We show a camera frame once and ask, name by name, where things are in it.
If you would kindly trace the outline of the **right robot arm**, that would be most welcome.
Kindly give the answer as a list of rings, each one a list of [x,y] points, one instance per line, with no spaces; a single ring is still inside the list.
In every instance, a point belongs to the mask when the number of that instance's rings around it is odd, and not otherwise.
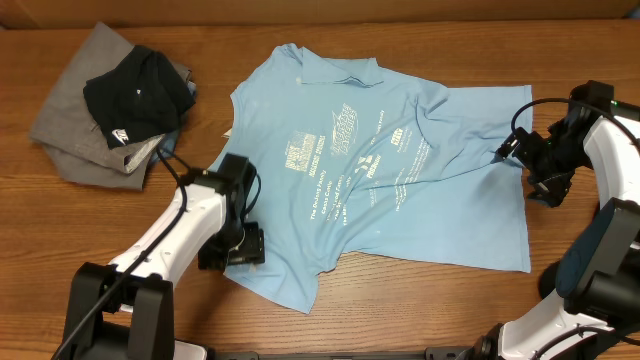
[[[639,109],[589,80],[564,98],[566,115],[541,137],[514,126],[496,150],[529,172],[529,197],[559,206],[579,167],[594,171],[599,209],[544,276],[555,284],[522,317],[498,324],[461,360],[595,359],[618,343],[638,345]]]

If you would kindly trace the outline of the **light blue printed t-shirt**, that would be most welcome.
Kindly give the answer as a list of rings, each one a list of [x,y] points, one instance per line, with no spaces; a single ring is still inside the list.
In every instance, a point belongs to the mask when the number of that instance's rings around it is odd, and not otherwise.
[[[522,169],[494,155],[513,125],[531,127],[531,98],[276,47],[233,91],[224,148],[260,176],[249,217],[265,260],[226,276],[307,313],[349,252],[529,271]]]

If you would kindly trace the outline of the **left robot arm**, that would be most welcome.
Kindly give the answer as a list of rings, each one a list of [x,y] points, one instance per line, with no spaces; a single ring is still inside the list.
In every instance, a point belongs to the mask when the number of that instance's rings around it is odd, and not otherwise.
[[[57,359],[212,359],[213,349],[175,336],[174,289],[190,263],[201,270],[262,264],[264,232],[247,219],[261,179],[248,158],[176,175],[168,208],[107,265],[84,263],[70,289]]]

